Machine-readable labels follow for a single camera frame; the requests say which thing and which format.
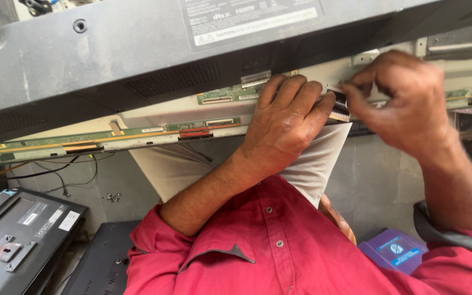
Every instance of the screw hole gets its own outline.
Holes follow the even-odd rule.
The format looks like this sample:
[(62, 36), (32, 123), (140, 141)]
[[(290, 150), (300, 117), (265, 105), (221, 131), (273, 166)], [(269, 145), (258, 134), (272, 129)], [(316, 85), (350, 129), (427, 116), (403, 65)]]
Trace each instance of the screw hole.
[(84, 19), (78, 19), (72, 25), (76, 33), (83, 33), (87, 30), (87, 24)]

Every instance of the red shirt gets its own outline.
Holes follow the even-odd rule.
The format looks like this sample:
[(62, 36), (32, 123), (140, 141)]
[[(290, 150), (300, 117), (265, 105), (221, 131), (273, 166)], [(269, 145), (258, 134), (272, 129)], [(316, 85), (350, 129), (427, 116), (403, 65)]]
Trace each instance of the red shirt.
[(379, 268), (277, 175), (230, 199), (196, 237), (159, 208), (131, 233), (125, 294), (472, 294), (472, 252), (430, 247), (411, 276)]

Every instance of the small screws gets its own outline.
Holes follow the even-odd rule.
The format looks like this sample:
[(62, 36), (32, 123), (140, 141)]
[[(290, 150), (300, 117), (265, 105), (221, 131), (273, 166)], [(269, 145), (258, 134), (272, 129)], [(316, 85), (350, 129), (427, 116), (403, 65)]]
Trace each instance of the small screws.
[(107, 194), (107, 200), (109, 200), (111, 203), (118, 202), (120, 200), (121, 193), (117, 193), (115, 196), (112, 194)]

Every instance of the white sticker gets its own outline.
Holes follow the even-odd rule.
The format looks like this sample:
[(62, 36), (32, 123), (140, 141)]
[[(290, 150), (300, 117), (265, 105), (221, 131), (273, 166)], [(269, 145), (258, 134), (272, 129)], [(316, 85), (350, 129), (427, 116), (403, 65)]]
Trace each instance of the white sticker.
[(32, 220), (34, 220), (34, 218), (36, 218), (36, 216), (38, 216), (36, 213), (31, 213), (31, 214), (27, 217), (27, 219), (25, 219), (25, 221), (23, 221), (23, 224), (24, 224), (24, 225), (29, 225), (29, 224), (32, 222)]
[(70, 211), (67, 217), (65, 217), (63, 222), (59, 225), (59, 228), (61, 228), (64, 231), (69, 231), (74, 225), (75, 221), (78, 219), (78, 217), (79, 217), (79, 213)]
[(253, 98), (258, 98), (259, 97), (259, 94), (255, 94), (255, 95), (240, 95), (240, 100), (243, 100), (243, 99), (253, 99)]
[(241, 25), (196, 35), (194, 36), (194, 44), (196, 44), (196, 46), (201, 46), (238, 36), (243, 36), (257, 31), (263, 31), (279, 26), (290, 25), (291, 23), (302, 22), (304, 20), (316, 17), (318, 17), (318, 13), (314, 7), (311, 7), (305, 10), (286, 13), (266, 19), (255, 20), (250, 23), (243, 23)]
[(163, 128), (161, 128), (161, 127), (154, 127), (154, 128), (141, 129), (141, 132), (143, 132), (143, 133), (146, 133), (146, 132), (154, 132), (154, 131), (163, 131)]
[(56, 212), (54, 212), (54, 214), (52, 214), (52, 216), (48, 219), (48, 222), (54, 224), (54, 222), (56, 222), (56, 220), (58, 220), (58, 218), (63, 214), (63, 211), (61, 210), (56, 210)]

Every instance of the white cloth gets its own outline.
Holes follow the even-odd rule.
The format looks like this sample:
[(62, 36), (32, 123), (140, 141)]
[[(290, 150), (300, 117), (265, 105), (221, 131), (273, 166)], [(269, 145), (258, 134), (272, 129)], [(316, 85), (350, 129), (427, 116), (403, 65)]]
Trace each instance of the white cloth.
[[(351, 123), (324, 126), (300, 157), (279, 174), (316, 208), (344, 145)], [(214, 169), (188, 144), (130, 150), (163, 202)]]

